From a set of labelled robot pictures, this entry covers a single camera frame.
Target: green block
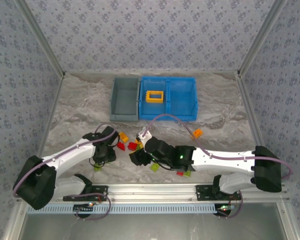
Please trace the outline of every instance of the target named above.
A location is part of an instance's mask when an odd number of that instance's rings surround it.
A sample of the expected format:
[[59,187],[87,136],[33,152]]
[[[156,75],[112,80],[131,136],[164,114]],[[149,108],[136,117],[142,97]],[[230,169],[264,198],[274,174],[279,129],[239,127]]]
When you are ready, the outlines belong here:
[[135,150],[139,150],[139,149],[143,149],[144,146],[142,146],[141,144],[138,144],[138,146],[136,146],[136,149]]
[[158,171],[159,168],[160,168],[160,166],[157,163],[152,164],[151,167],[150,167],[150,169],[152,171],[154,171],[155,173]]
[[93,170],[94,170],[95,172],[100,172],[101,169],[102,169],[102,166],[100,166],[100,165],[98,165],[98,164],[95,164],[95,165],[94,165]]
[[183,176],[187,177],[187,178],[190,178],[191,176],[191,171],[186,171]]

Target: storage bin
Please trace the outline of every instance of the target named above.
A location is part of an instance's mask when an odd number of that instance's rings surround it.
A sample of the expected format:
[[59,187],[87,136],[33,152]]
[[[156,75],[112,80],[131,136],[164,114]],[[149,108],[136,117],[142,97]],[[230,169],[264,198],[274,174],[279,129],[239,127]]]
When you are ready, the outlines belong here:
[[[168,113],[169,79],[166,76],[143,76],[140,83],[139,95],[139,119],[152,120],[160,114]],[[146,102],[147,91],[163,91],[163,103]],[[158,120],[166,120],[167,117],[161,117]]]
[[198,97],[194,77],[169,77],[168,113],[182,121],[195,121],[198,115]]
[[110,121],[138,121],[139,77],[116,77],[110,100]]

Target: red block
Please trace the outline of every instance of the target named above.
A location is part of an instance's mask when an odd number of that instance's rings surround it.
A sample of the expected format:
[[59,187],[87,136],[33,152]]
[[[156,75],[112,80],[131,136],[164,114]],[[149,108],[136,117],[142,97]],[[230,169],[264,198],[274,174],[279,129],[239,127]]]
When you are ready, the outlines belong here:
[[137,149],[137,147],[138,147],[138,143],[135,143],[135,142],[129,142],[129,144],[128,144],[128,149],[129,149],[130,151],[135,151],[135,150]]
[[125,151],[126,147],[122,142],[118,142],[118,144],[116,145],[118,148],[120,148],[121,150]]

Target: gray bin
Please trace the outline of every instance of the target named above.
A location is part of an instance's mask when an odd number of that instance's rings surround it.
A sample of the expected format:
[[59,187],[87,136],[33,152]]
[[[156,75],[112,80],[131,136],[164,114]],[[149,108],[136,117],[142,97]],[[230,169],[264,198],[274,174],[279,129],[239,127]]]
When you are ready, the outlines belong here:
[[138,121],[139,77],[116,77],[110,100],[111,122]]

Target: orange block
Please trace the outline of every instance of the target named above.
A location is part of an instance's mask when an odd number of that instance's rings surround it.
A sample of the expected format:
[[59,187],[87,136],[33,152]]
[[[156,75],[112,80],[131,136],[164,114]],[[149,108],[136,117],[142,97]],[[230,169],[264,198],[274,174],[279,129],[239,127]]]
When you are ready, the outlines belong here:
[[204,134],[204,132],[201,131],[200,128],[198,128],[197,130],[195,130],[195,131],[193,132],[193,135],[195,136],[196,139],[197,139],[198,137],[200,137],[202,134]]

